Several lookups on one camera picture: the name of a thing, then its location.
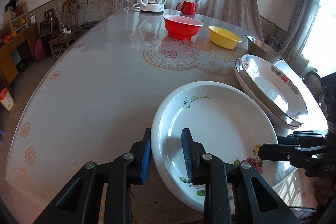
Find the chair backrest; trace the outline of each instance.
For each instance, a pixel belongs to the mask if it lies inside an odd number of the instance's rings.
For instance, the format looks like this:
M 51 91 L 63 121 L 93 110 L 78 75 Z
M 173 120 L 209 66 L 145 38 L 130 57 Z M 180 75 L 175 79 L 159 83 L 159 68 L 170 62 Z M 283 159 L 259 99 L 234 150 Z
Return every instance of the chair backrest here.
M 62 23 L 72 31 L 78 31 L 78 1 L 65 0 L 62 6 Z
M 323 94 L 320 76 L 314 71 L 309 71 L 303 78 L 303 82 L 305 83 L 317 103 L 319 103 L 320 96 Z

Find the red mug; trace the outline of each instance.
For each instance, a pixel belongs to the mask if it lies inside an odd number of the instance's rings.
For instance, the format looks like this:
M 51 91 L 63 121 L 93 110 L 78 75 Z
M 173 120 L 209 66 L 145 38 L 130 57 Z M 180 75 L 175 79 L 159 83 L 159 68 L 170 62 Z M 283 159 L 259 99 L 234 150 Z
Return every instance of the red mug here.
M 181 10 L 177 8 L 180 4 L 182 4 Z M 182 14 L 193 16 L 196 13 L 196 3 L 189 1 L 179 2 L 176 5 L 176 10 L 180 11 Z

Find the red and white bin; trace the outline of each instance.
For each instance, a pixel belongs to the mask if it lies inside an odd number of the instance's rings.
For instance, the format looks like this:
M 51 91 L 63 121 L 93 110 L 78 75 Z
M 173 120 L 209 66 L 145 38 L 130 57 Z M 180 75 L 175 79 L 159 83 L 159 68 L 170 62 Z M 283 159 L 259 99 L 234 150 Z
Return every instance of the red and white bin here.
M 9 93 L 8 88 L 4 88 L 0 91 L 0 102 L 9 111 L 14 106 L 14 99 Z

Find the floor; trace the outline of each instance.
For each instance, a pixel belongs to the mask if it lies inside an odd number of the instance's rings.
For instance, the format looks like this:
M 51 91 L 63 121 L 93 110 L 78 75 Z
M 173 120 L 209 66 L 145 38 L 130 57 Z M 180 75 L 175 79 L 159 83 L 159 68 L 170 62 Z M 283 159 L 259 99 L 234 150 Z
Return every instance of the floor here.
M 28 100 L 53 64 L 54 62 L 51 57 L 42 61 L 31 61 L 27 69 L 19 74 L 11 85 L 15 92 L 15 105 L 13 109 L 8 112 L 4 107 L 0 107 L 0 127 L 5 132 L 2 144 L 0 145 L 0 196 L 19 224 L 33 223 L 43 208 L 22 196 L 7 183 L 7 154 L 16 126 Z

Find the red bowl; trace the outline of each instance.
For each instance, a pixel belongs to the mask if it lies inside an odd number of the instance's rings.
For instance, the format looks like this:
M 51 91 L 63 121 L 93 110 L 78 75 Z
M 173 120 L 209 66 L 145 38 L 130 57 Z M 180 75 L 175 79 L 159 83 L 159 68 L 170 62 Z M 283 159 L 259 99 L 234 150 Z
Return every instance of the red bowl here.
M 181 40 L 190 40 L 203 26 L 202 22 L 190 17 L 166 15 L 163 18 L 168 35 Z

